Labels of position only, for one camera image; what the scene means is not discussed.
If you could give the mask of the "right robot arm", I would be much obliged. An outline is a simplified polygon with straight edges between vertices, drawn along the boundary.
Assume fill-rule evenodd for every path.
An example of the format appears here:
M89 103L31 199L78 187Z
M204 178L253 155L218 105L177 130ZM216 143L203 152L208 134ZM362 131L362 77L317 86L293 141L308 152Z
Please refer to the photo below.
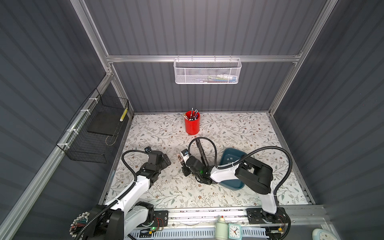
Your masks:
M237 165L232 162L223 166L207 166L192 155L178 155L183 170L193 174L196 180L205 185L218 184L223 181L240 180L251 190L260 195L264 215L276 215L278 212L277 191L284 183L273 185L273 169L249 157Z

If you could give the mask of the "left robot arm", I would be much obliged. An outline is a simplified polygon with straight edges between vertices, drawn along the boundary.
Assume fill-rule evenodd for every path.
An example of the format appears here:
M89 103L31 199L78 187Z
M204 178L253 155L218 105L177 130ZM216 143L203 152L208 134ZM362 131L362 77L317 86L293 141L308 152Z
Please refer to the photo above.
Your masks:
M145 154L148 156L148 161L135 172L125 160L125 156L129 153ZM77 240L96 240L94 234L100 220L109 220L105 240L123 240L138 225L152 221L153 205L139 203L138 200L158 180L161 171L171 165L169 157L161 151L147 147L144 151L125 151L121 160L133 174L134 180L112 201L102 205L98 213L90 216L87 225L76 237Z

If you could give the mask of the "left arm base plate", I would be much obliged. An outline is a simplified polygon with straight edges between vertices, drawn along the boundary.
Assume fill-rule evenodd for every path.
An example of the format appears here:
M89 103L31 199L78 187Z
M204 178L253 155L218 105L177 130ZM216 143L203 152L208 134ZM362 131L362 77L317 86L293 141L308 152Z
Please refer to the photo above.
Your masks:
M137 225L137 228L163 228L168 226L169 211L154 211L152 218Z

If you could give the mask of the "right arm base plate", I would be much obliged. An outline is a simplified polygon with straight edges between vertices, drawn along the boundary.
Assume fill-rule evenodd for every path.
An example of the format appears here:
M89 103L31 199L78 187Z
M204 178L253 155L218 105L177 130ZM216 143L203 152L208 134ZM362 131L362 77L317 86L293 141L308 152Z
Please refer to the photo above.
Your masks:
M247 218L250 224L288 224L289 217L284 208L278 207L275 214L269 214L262 208L246 209Z

